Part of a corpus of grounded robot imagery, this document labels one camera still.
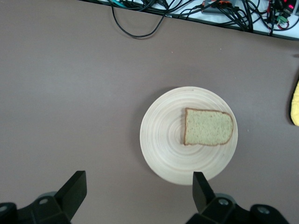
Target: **table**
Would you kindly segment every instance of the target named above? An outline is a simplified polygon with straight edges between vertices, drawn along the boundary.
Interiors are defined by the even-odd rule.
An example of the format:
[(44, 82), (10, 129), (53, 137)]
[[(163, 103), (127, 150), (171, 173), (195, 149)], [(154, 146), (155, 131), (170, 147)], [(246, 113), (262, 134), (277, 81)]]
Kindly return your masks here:
[[(142, 35), (160, 20), (116, 9)], [(245, 209), (299, 220), (299, 127), (288, 117), (299, 43), (165, 18), (150, 38), (126, 36), (111, 8), (75, 0), (0, 1), (0, 201), (26, 206), (86, 170), (72, 223), (185, 223), (192, 187), (146, 164), (148, 107), (180, 86), (221, 96), (238, 122), (228, 166), (209, 181)]]

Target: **plate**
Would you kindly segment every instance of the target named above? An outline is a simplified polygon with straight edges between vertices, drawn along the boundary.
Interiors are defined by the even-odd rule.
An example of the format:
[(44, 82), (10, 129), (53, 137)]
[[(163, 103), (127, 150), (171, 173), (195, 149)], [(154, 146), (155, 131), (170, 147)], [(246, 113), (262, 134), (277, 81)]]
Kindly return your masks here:
[[(234, 130), (225, 145), (184, 146), (185, 108), (218, 110), (233, 118)], [(234, 155), (238, 141), (235, 116), (215, 93), (199, 87), (180, 87), (160, 96), (145, 113), (140, 128), (142, 154), (161, 178), (175, 184), (192, 185), (194, 171), (207, 180), (218, 175)]]

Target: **white bread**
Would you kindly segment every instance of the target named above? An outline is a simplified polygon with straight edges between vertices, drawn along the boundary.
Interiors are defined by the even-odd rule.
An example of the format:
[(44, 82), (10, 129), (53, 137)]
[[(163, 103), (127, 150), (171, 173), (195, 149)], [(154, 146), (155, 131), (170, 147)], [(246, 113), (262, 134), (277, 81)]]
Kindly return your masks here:
[(230, 140), (233, 129), (233, 119), (226, 112), (185, 108), (185, 146), (224, 145)]

